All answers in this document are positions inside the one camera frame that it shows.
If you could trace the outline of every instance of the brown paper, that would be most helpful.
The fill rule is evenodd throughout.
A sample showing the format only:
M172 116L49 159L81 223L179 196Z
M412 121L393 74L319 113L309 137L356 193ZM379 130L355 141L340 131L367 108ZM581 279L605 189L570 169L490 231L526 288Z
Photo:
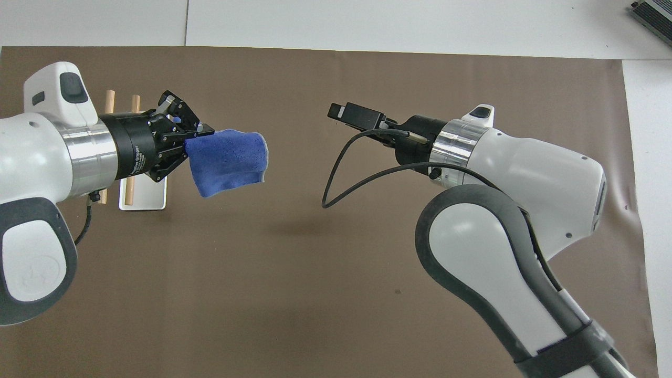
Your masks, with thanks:
M469 306L415 253L423 207L440 188L414 172L382 178L329 210L329 170L354 130L326 117L354 102L400 122L496 107L495 126L600 161L601 227L551 261L637 377L656 377L620 61L252 48L13 48L2 52L0 116L22 112L22 84L75 63L93 103L105 91L164 90L216 130L264 135L264 184L203 199L188 164L164 211L95 206L75 281L43 315L0 330L8 377L519 377ZM129 109L118 108L117 111ZM354 145L333 195L396 165ZM69 227L83 199L59 204Z

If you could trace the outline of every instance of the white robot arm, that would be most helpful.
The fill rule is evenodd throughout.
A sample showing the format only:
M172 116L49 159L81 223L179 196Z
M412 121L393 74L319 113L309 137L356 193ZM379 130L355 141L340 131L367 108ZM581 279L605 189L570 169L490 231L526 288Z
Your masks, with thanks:
M598 162L493 128L481 104L449 122L403 124L348 103L329 117L361 131L346 144L325 188L329 207L370 180L414 169L447 188L421 213L418 257L429 275L488 323L525 377L632 377L614 341L553 277L546 261L598 226L606 179ZM368 136L395 149L400 167L327 203L345 151Z
M169 91L156 110L98 116L74 64L33 74L24 113L0 119L0 325L37 316L72 282L77 252L56 203L137 174L161 181L186 139L212 133Z

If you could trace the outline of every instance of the blue cloth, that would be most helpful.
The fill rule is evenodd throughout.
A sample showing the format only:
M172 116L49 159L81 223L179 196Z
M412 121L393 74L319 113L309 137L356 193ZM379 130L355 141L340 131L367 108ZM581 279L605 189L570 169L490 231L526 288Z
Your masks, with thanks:
M198 192L211 197L223 190L263 182L268 148L259 133L237 130L187 139L185 150Z

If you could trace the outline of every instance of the wooden dowel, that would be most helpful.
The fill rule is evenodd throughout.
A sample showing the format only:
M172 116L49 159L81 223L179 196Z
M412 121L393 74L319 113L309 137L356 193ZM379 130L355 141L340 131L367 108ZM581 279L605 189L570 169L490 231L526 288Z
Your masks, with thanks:
M130 98L130 111L133 113L140 112L140 96L133 95ZM126 206L133 205L133 196L135 195L135 176L126 178L126 199L124 204Z
M105 114L114 113L114 91L107 90L105 92ZM108 190L103 189L100 191L100 204L108 203Z

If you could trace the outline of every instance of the black cable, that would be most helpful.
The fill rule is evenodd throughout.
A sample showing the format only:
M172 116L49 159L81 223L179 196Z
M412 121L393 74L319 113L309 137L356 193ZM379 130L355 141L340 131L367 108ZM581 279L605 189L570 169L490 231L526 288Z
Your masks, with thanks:
M563 289L562 285L560 285L560 282L553 275L553 271L550 269L550 266L548 265L548 262L546 261L546 258L542 254L542 249L539 246L539 242L537 241L537 235L534 233L534 228L532 227L532 220L530 219L530 214L523 209L520 209L520 211L523 213L523 217L525 218L525 223L528 224L528 230L530 230L530 239L532 241L532 249L534 250L534 254L537 255L537 260L539 261L539 265L541 265L542 270L544 271L544 273L546 273L546 277L548 278L550 283L553 285L553 287L557 291L562 291L562 289Z
M89 230L89 226L91 226L91 201L87 200L86 221L84 221L84 228L82 228L82 231L79 233L79 236L77 237L77 239L75 239L75 245L79 244L79 242L82 241L84 235L86 235L86 231Z
M336 170L338 169L339 165L341 164L341 160L343 159L343 156L345 155L345 152L350 148L350 145L358 140L359 138L366 137L368 135L396 135L398 137L408 137L409 132L408 131L403 131L403 130L395 130L392 128L376 128L374 130L365 130L362 131L361 133L355 135L354 137L350 138L350 140L343 146L343 149L341 150L341 153L339 154L338 158L336 159L336 162L334 163L333 168L331 169L331 174L329 175L329 179L327 180L327 186L325 186L325 193L322 196L322 207L324 209L327 209L343 198L345 198L348 194L354 192L355 190L361 188L362 186L368 184L369 182L375 180L376 178L381 178L382 176L387 176L388 174L393 174L394 172L400 172L404 171L406 169L415 169L415 168L429 168L429 167L437 167L437 168L450 168L454 169L456 171L464 172L465 174L468 174L477 180L480 180L483 184L486 184L487 186L490 186L491 188L497 189L501 191L496 185L494 185L492 182L487 180L485 177L481 176L480 174L472 171L471 169L462 167L460 165L455 165L455 164L448 164L448 163L430 163L430 162L422 162L422 163L410 163L410 164L404 164L400 165L398 167L394 168L389 168L384 171L378 172L377 174L371 175L364 180L358 182L357 184L354 184L350 188L348 188L345 192L339 194L334 198L333 200L327 202L327 195L329 194L329 189L331 187L331 182L333 181L334 175L336 174Z
M618 363L621 364L621 366L623 366L624 368L626 368L626 370L630 370L630 367L628 366L628 363L625 361L625 359L623 358L623 356L621 356L621 354L618 352L618 350L616 350L616 348L611 348L611 349L609 349L609 354L610 354L615 360L617 360Z

